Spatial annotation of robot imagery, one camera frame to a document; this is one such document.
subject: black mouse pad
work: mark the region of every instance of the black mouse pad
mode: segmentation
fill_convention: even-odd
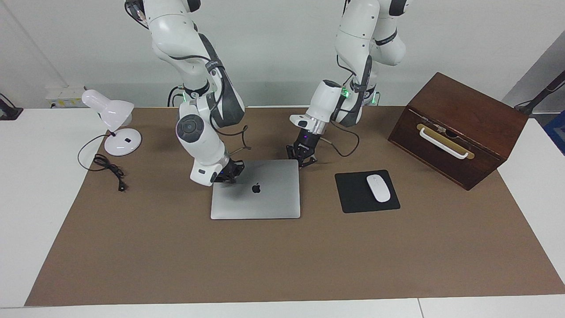
[[[378,202],[367,183],[367,177],[372,174],[380,175],[390,190],[390,200]],[[398,196],[392,185],[390,175],[386,170],[338,173],[336,174],[337,192],[340,194],[341,209],[344,213],[375,212],[396,210],[400,208]]]

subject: brown table mat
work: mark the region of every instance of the brown table mat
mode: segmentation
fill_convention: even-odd
[[[498,172],[469,192],[453,184],[387,142],[401,111],[365,108],[349,158],[320,142],[319,162],[300,171],[300,219],[212,221],[212,188],[189,179],[175,137],[177,109],[136,109],[141,147],[111,158],[129,190],[108,171],[87,174],[26,306],[565,293]],[[234,158],[286,158],[298,134],[288,117],[303,112],[248,109],[253,150]],[[343,152],[355,142],[333,127],[325,137]],[[379,169],[402,208],[342,213],[334,174]]]

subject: robotic arm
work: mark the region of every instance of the robotic arm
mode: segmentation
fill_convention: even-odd
[[[335,47],[338,65],[352,74],[343,87],[323,80],[305,115],[292,115],[290,121],[301,128],[293,145],[286,146],[289,159],[300,167],[317,161],[316,145],[330,121],[345,127],[356,125],[363,105],[373,99],[379,63],[395,66],[406,54],[398,37],[396,18],[404,14],[411,0],[348,0]]]
[[[238,124],[245,107],[214,47],[189,16],[200,0],[127,0],[125,7],[151,32],[155,54],[182,77],[189,99],[180,105],[176,134],[194,157],[190,178],[205,186],[235,182],[245,165],[230,158],[216,127]]]

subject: computer mouse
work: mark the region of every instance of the computer mouse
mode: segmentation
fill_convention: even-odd
[[[372,174],[367,177],[367,183],[375,199],[381,203],[390,200],[390,190],[384,179],[378,174]]]

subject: wooden box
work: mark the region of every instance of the wooden box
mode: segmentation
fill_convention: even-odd
[[[527,120],[436,73],[410,101],[389,141],[470,190],[508,159]]]

